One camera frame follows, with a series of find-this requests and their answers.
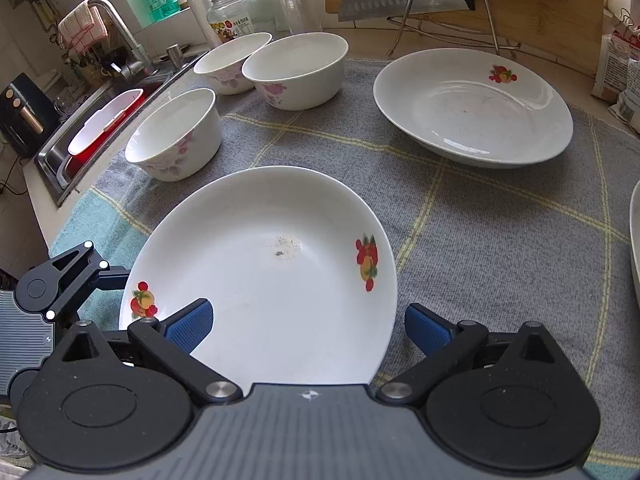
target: black air fryer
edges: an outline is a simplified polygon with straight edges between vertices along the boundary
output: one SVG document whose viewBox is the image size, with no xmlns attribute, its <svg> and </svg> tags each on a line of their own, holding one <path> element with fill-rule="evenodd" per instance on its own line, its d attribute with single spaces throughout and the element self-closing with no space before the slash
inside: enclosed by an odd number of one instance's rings
<svg viewBox="0 0 640 480">
<path fill-rule="evenodd" d="M 35 155 L 58 127 L 60 115 L 22 73 L 0 94 L 0 131 L 20 158 Z"/>
</svg>

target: gray ribbed panel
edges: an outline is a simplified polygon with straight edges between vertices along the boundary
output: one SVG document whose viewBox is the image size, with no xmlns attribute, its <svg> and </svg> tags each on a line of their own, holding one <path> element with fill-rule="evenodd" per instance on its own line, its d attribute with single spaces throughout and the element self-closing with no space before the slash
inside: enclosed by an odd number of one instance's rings
<svg viewBox="0 0 640 480">
<path fill-rule="evenodd" d="M 488 480 L 422 429 L 415 413 L 371 400 L 362 386 L 258 385 L 247 400 L 204 410 L 189 436 L 162 458 L 110 475 L 41 466 L 28 480 Z M 547 477 L 586 480 L 579 470 Z"/>
<path fill-rule="evenodd" d="M 53 351 L 53 325 L 15 304 L 13 292 L 0 290 L 0 396 L 18 370 L 37 368 Z"/>
</svg>

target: bowl with pink flower pattern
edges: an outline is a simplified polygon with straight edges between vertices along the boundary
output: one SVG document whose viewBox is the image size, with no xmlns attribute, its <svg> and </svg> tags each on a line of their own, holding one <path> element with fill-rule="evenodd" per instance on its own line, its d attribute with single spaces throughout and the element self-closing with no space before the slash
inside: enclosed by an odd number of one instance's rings
<svg viewBox="0 0 640 480">
<path fill-rule="evenodd" d="M 349 43 L 336 34 L 297 34 L 251 54 L 242 74 L 254 82 L 270 105 L 281 110 L 306 110 L 338 93 L 348 50 Z"/>
<path fill-rule="evenodd" d="M 242 64 L 270 41 L 271 34 L 268 32 L 239 36 L 202 56 L 193 67 L 193 72 L 210 76 L 213 79 L 211 86 L 219 94 L 246 92 L 254 87 L 254 83 L 242 75 Z"/>
<path fill-rule="evenodd" d="M 216 94 L 197 88 L 162 105 L 133 133 L 124 155 L 127 162 L 165 182 L 191 176 L 218 151 L 222 126 Z"/>
</svg>

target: plate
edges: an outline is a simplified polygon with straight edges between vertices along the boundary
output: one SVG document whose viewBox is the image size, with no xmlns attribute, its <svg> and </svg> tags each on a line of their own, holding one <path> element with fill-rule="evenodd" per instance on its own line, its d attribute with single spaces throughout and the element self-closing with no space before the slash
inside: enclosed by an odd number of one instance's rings
<svg viewBox="0 0 640 480">
<path fill-rule="evenodd" d="M 457 162 L 517 168 L 549 160 L 571 141 L 569 108 L 531 70 L 463 48 L 422 50 L 376 77 L 373 95 L 389 121 Z"/>
<path fill-rule="evenodd" d="M 208 299 L 213 329 L 192 355 L 247 393 L 258 382 L 369 383 L 398 288 L 385 231 L 356 193 L 316 171 L 269 166 L 176 206 L 131 269 L 121 330 L 137 319 L 134 298 L 158 319 Z"/>
<path fill-rule="evenodd" d="M 634 276 L 636 300 L 640 305 L 640 282 L 638 281 L 638 263 L 640 263 L 640 182 L 634 187 L 629 205 L 629 230 L 631 231 L 631 272 Z"/>
</svg>

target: metal rack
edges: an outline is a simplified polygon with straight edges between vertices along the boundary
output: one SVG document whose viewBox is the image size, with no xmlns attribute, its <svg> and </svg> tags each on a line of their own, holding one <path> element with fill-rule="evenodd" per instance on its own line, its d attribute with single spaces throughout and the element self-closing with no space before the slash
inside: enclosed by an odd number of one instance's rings
<svg viewBox="0 0 640 480">
<path fill-rule="evenodd" d="M 404 14 L 402 15 L 402 19 L 400 22 L 398 22 L 398 20 L 396 20 L 395 18 L 387 18 L 387 21 L 394 23 L 396 25 L 399 25 L 399 29 L 398 29 L 398 36 L 396 37 L 396 40 L 394 41 L 394 44 L 391 46 L 391 48 L 389 49 L 389 51 L 386 53 L 387 56 L 391 57 L 394 53 L 394 50 L 396 49 L 396 47 L 398 46 L 398 44 L 400 43 L 400 39 L 402 38 L 402 34 L 404 33 L 404 30 L 410 30 L 412 32 L 417 32 L 418 34 L 421 34 L 422 36 L 427 36 L 428 38 L 433 38 L 434 40 L 440 40 L 440 41 L 446 41 L 447 43 L 452 43 L 452 44 L 457 44 L 460 46 L 471 46 L 471 47 L 476 47 L 476 48 L 494 48 L 495 49 L 495 53 L 500 56 L 500 49 L 505 49 L 505 50 L 520 50 L 520 47 L 522 46 L 521 43 L 518 43 L 517 45 L 501 45 L 498 42 L 498 35 L 495 31 L 495 24 L 494 24 L 494 17 L 492 15 L 491 12 L 491 7 L 489 6 L 489 0 L 484 0 L 484 4 L 486 6 L 486 11 L 487 11 L 487 15 L 489 17 L 489 25 L 491 26 L 491 36 L 493 38 L 493 42 L 489 43 L 487 41 L 482 41 L 482 40 L 466 40 L 466 41 L 460 41 L 463 40 L 463 38 L 459 38 L 457 36 L 452 36 L 450 34 L 433 34 L 430 32 L 425 32 L 424 30 L 422 30 L 420 28 L 420 25 L 422 24 L 422 20 L 419 20 L 418 23 L 418 27 L 411 27 L 409 25 L 406 24 L 406 20 L 409 17 L 409 14 L 411 13 L 411 7 L 414 4 L 414 0 L 407 0 L 406 1 L 406 6 L 404 7 Z M 458 27 L 456 25 L 450 25 L 449 23 L 441 23 L 441 22 L 433 22 L 436 23 L 437 25 L 440 25 L 441 27 L 445 27 L 448 28 L 450 30 L 455 30 L 457 32 L 464 32 L 465 34 L 480 34 L 482 36 L 486 36 L 485 32 L 481 32 L 480 30 L 473 30 L 472 28 L 464 28 L 464 27 Z"/>
</svg>

